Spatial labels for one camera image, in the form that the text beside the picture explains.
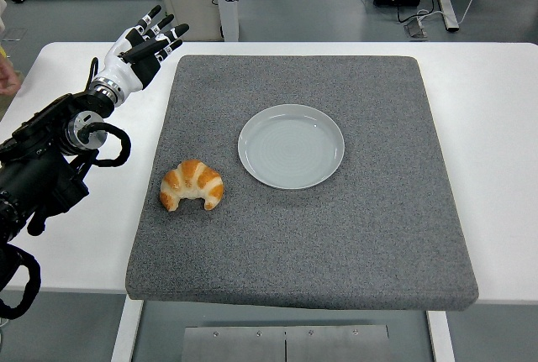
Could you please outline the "white black-fingered robot hand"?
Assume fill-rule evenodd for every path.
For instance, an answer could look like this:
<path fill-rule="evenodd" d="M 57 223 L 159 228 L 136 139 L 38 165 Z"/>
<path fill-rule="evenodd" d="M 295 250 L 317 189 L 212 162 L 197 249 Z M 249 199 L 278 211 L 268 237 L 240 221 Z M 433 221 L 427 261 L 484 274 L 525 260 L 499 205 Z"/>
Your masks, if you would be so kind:
<path fill-rule="evenodd" d="M 120 35 L 105 55 L 104 68 L 90 79 L 90 88 L 109 92 L 119 105 L 130 93 L 150 85 L 161 63 L 182 45 L 182 36 L 189 30 L 188 24 L 170 27 L 172 14 L 156 22 L 160 11 L 161 6 L 153 7 Z"/>

